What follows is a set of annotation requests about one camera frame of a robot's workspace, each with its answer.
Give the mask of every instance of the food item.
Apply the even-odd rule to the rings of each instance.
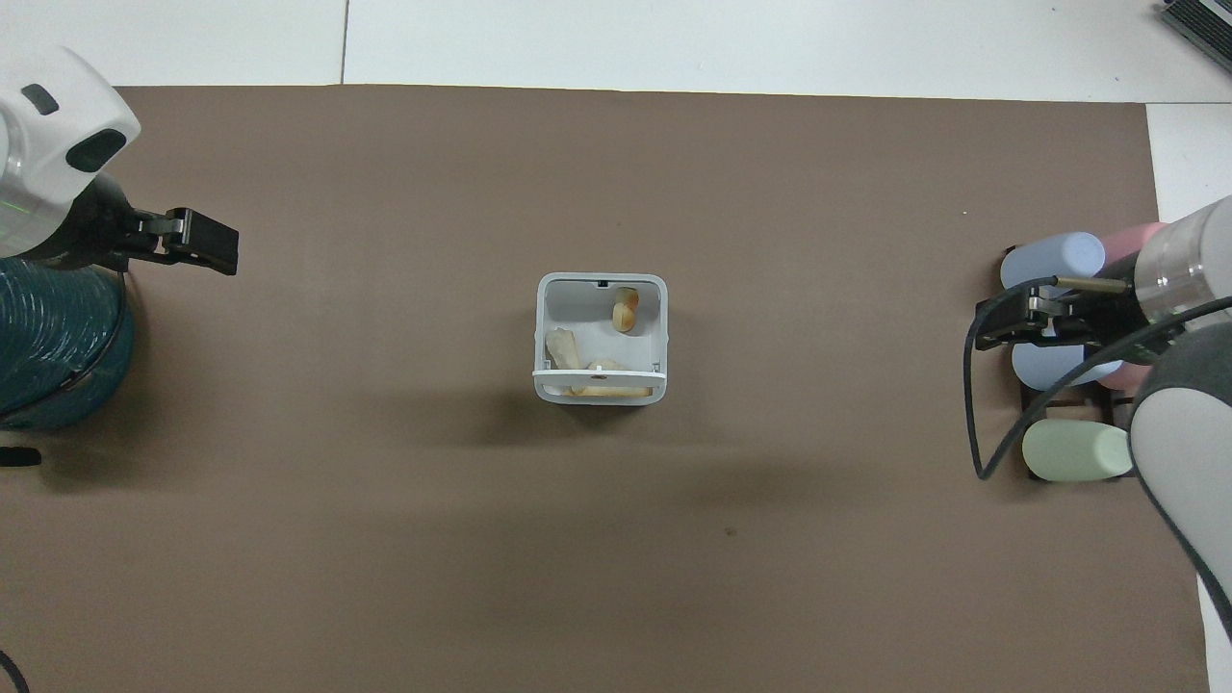
[[[582,355],[578,353],[578,340],[573,337],[573,330],[556,328],[547,333],[547,353],[556,363],[556,367],[562,370],[582,370]]]
[[[612,306],[612,327],[616,332],[628,332],[637,324],[637,290],[622,287],[616,290],[616,305]]]
[[[627,367],[611,359],[598,359],[590,361],[588,370],[593,371],[622,371]],[[649,397],[649,387],[605,387],[601,385],[588,385],[585,387],[572,387],[569,393],[575,397]]]
[[[574,387],[570,392],[575,397],[649,397],[649,387]]]

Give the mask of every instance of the pink cylinder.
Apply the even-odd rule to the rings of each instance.
[[[1137,253],[1152,236],[1165,226],[1168,224],[1162,222],[1143,223],[1122,228],[1116,233],[1110,233],[1100,238],[1099,240],[1104,244],[1105,263],[1115,263],[1121,258]],[[1151,366],[1126,361],[1112,374],[1099,379],[1099,383],[1109,390],[1121,390],[1132,397],[1149,372]]]
[[[1121,367],[1099,379],[1099,383],[1109,390],[1122,390],[1132,397],[1138,392],[1138,387],[1142,387],[1142,381],[1149,372],[1151,366],[1125,361]]]
[[[1104,244],[1104,264],[1112,264],[1137,253],[1152,236],[1165,226],[1168,224],[1163,222],[1142,223],[1101,237],[1099,240]]]

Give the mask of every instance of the pastel cylinder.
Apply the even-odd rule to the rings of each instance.
[[[1126,433],[1089,420],[1035,422],[1023,437],[1023,459],[1048,481],[1098,481],[1133,467]]]
[[[1104,244],[1084,231],[1061,233],[1010,250],[1002,260],[1002,286],[1041,276],[1095,276],[1104,269]],[[1055,287],[1041,290],[1057,295]]]
[[[1015,344],[1010,358],[1014,365],[1014,374],[1023,381],[1023,385],[1031,390],[1047,390],[1052,387],[1053,383],[1061,380],[1061,376],[1069,372],[1069,370],[1084,360],[1085,350],[1082,344],[1067,346]],[[1071,385],[1083,385],[1112,375],[1119,367],[1121,367],[1121,361],[1099,364],[1078,376]]]
[[[1141,223],[1100,237],[1099,242],[1104,244],[1104,263],[1115,263],[1137,253],[1146,245],[1147,240],[1151,240],[1152,236],[1165,226],[1168,224],[1163,222]]]
[[[1151,366],[1126,361],[1111,375],[1099,379],[1099,383],[1109,390],[1120,390],[1132,397],[1137,395],[1138,387],[1142,387],[1142,381],[1149,374]]]
[[[1152,236],[1167,226],[1162,222],[1143,223],[1101,237],[1099,240],[1104,244],[1105,263],[1115,263],[1137,253]],[[1149,372],[1151,366],[1125,363],[1111,375],[1099,379],[1099,383],[1109,390],[1124,391],[1132,397]]]

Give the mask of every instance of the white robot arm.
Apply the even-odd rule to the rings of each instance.
[[[239,234],[187,208],[133,210],[100,173],[140,134],[120,94],[67,48],[0,54],[0,258],[55,269],[128,259],[235,274]]]

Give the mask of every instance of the white table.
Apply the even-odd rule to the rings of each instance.
[[[67,44],[120,85],[1142,102],[1174,221],[1232,194],[1232,75],[1153,15],[1147,0],[6,0],[0,42]],[[1212,689],[1232,691],[1204,608]]]

